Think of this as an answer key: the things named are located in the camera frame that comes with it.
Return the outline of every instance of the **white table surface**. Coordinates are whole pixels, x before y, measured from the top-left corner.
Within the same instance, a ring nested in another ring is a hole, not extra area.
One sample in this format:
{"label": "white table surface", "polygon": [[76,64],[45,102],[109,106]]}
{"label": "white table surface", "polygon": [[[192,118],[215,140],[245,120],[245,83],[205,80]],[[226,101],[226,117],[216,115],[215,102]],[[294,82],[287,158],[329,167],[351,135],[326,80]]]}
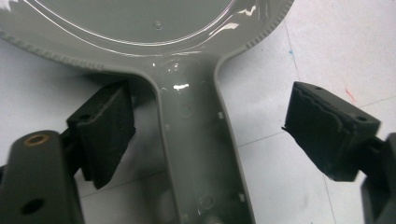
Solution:
{"label": "white table surface", "polygon": [[[355,183],[332,182],[280,127],[299,80],[382,120],[380,138],[395,132],[395,12],[391,0],[297,0],[269,37],[222,68],[221,92],[258,224],[363,223],[364,175]],[[0,40],[0,165],[16,139],[39,130],[62,132],[92,94],[120,79],[87,74]],[[170,219],[157,107],[145,88],[138,88],[136,102],[138,133],[112,181],[96,191],[76,175],[87,223]],[[153,208],[148,200],[157,191],[163,203]]]}

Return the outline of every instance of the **red mark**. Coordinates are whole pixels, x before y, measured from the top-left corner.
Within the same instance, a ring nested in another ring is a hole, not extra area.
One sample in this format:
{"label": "red mark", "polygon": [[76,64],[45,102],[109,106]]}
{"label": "red mark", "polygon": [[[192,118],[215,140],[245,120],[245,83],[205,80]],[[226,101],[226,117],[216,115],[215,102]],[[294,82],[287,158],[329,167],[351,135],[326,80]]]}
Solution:
{"label": "red mark", "polygon": [[349,96],[350,101],[352,102],[353,105],[356,104],[356,100],[355,97],[353,97],[352,93],[350,93],[350,91],[346,88],[346,94]]}

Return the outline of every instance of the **small hole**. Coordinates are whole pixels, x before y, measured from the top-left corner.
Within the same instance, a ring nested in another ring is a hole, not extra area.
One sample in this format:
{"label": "small hole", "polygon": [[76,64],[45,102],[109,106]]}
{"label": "small hole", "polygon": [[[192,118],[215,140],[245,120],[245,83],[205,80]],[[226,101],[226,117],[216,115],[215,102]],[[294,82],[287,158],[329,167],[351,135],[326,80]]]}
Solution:
{"label": "small hole", "polygon": [[360,121],[367,121],[367,118],[361,116],[356,117],[356,119]]}
{"label": "small hole", "polygon": [[30,215],[35,213],[36,211],[40,210],[40,208],[43,207],[45,201],[44,199],[34,199],[30,201],[29,203],[26,203],[23,208],[21,209],[21,212],[24,215]]}
{"label": "small hole", "polygon": [[24,141],[24,144],[28,147],[34,147],[34,146],[38,146],[38,145],[41,145],[41,144],[47,142],[47,140],[49,140],[49,138],[50,137],[46,134],[36,134],[36,135],[28,137]]}
{"label": "small hole", "polygon": [[81,115],[79,116],[79,119],[90,119],[91,115]]}

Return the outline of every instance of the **screw hole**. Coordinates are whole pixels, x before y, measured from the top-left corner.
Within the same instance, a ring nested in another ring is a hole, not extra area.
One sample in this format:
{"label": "screw hole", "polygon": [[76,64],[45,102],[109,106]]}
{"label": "screw hole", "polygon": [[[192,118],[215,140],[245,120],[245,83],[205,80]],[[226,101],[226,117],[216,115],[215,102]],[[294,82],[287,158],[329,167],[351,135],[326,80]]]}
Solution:
{"label": "screw hole", "polygon": [[43,207],[44,203],[45,203],[44,199],[34,199],[34,200],[30,201],[29,203],[26,203],[23,206],[23,208],[21,209],[21,212],[24,215],[33,214],[33,213],[37,212],[38,210],[40,210]]}
{"label": "screw hole", "polygon": [[79,119],[90,119],[91,118],[91,115],[81,115],[81,116],[79,116],[78,117]]}
{"label": "screw hole", "polygon": [[356,119],[360,121],[367,121],[367,118],[361,116],[356,117]]}
{"label": "screw hole", "polygon": [[49,140],[49,138],[50,137],[46,134],[42,134],[42,133],[35,134],[35,135],[28,137],[24,141],[24,144],[28,147],[34,147],[34,146],[41,145],[41,144],[47,142],[47,140]]}

